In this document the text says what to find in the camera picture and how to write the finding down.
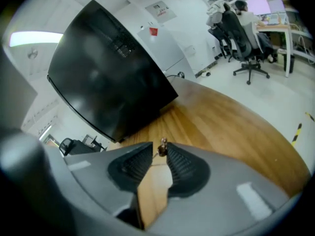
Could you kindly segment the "ceiling light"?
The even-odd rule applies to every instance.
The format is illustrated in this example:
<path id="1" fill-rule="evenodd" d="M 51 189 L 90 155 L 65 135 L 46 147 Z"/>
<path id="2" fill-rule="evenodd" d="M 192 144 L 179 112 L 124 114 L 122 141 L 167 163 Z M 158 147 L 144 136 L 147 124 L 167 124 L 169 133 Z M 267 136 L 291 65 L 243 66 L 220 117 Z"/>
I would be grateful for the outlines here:
<path id="1" fill-rule="evenodd" d="M 15 47 L 28 44 L 59 43 L 63 34 L 45 31 L 19 31 L 10 36 L 9 46 Z"/>

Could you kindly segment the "metal spoon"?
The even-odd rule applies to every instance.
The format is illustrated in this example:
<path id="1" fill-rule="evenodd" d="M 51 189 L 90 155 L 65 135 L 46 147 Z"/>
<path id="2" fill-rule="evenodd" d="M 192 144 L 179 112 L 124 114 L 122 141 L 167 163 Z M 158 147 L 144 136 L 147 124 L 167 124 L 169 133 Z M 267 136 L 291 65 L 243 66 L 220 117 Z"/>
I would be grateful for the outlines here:
<path id="1" fill-rule="evenodd" d="M 157 148 L 156 153 L 153 155 L 153 158 L 159 156 L 159 157 L 165 157 L 168 154 L 168 150 L 167 150 L 167 138 L 163 137 L 161 139 L 160 145 Z"/>

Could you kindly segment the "tall white refrigerator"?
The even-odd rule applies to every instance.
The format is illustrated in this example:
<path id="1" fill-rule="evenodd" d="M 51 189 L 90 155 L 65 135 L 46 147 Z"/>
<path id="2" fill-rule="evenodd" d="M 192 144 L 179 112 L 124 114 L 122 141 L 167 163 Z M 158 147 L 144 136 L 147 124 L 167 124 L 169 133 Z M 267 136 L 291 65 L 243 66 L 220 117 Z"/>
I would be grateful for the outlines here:
<path id="1" fill-rule="evenodd" d="M 158 28 L 157 36 L 150 35 L 150 27 Z M 179 75 L 187 80 L 195 81 L 195 75 L 184 52 L 164 26 L 141 26 L 137 35 L 164 74 Z"/>

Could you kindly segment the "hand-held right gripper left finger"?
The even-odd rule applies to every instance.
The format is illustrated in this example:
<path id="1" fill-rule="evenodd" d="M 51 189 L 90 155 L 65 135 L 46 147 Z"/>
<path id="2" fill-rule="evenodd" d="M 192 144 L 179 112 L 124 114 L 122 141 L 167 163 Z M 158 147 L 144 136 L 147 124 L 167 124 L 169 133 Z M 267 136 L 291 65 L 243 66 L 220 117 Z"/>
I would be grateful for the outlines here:
<path id="1" fill-rule="evenodd" d="M 137 188 L 153 161 L 153 143 L 64 158 L 83 190 L 106 212 L 144 229 Z"/>

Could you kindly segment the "black mini fridge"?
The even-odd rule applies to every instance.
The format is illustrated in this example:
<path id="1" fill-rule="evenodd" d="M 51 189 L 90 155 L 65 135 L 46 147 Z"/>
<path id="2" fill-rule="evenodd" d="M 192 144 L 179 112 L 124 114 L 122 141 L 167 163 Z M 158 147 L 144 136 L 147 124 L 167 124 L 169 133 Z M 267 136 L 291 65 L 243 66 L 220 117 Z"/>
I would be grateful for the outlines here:
<path id="1" fill-rule="evenodd" d="M 141 44 L 95 0 L 65 30 L 47 79 L 72 111 L 115 143 L 178 96 Z"/>

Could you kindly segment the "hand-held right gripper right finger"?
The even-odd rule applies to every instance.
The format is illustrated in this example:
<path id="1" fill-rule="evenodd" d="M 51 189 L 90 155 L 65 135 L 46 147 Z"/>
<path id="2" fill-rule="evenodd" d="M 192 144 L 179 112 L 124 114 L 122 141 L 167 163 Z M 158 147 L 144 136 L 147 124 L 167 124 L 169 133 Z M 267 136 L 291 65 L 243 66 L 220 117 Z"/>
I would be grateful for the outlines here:
<path id="1" fill-rule="evenodd" d="M 150 231 L 246 231 L 289 199 L 247 164 L 216 152 L 169 143 L 172 174 L 166 210 Z"/>

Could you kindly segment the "grey wall panel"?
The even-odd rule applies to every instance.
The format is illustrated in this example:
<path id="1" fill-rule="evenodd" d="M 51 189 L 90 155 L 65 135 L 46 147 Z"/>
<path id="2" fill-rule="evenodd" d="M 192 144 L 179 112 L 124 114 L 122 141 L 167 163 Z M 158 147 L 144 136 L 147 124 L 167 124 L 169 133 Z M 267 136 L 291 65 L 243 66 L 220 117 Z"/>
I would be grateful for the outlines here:
<path id="1" fill-rule="evenodd" d="M 164 24 L 177 17 L 175 12 L 163 1 L 155 2 L 145 9 L 153 16 L 160 24 Z"/>

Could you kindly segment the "pink lit monitor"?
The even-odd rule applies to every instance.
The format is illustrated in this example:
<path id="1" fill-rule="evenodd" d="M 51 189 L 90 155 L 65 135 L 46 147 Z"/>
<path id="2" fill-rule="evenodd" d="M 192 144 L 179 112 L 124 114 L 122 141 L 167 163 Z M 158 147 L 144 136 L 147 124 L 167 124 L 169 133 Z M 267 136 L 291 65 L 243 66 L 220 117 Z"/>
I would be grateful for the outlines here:
<path id="1" fill-rule="evenodd" d="M 254 15 L 264 15 L 271 13 L 267 0 L 246 0 L 248 11 Z"/>

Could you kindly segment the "wooden top office desk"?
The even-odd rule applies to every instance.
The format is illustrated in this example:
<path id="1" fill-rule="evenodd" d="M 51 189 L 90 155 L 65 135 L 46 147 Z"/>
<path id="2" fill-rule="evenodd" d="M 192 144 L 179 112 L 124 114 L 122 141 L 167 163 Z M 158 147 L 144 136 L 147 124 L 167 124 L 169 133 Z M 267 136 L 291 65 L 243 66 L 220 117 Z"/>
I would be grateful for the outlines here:
<path id="1" fill-rule="evenodd" d="M 286 71 L 285 77 L 289 77 L 289 70 L 291 65 L 291 55 L 293 55 L 293 42 L 291 28 L 288 25 L 266 25 L 266 26 L 257 26 L 259 32 L 281 32 L 285 34 L 286 41 Z"/>

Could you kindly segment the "yellow black floor tape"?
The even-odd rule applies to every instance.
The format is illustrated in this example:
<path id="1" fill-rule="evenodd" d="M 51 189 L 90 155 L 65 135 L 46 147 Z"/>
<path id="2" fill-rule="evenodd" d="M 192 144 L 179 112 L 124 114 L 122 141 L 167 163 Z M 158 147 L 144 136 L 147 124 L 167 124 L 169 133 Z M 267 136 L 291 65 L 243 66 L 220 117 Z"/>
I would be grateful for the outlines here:
<path id="1" fill-rule="evenodd" d="M 305 112 L 305 115 L 307 115 L 307 116 L 310 118 L 310 120 L 315 123 L 315 118 L 314 118 L 310 113 Z M 293 137 L 293 139 L 292 139 L 292 142 L 291 142 L 291 145 L 292 145 L 293 147 L 296 145 L 298 136 L 299 136 L 299 134 L 301 133 L 301 129 L 302 129 L 302 123 L 299 123 L 299 124 L 298 124 L 298 127 L 297 127 L 297 130 L 296 130 L 296 133 L 295 133 L 295 135 L 294 135 L 294 137 Z"/>

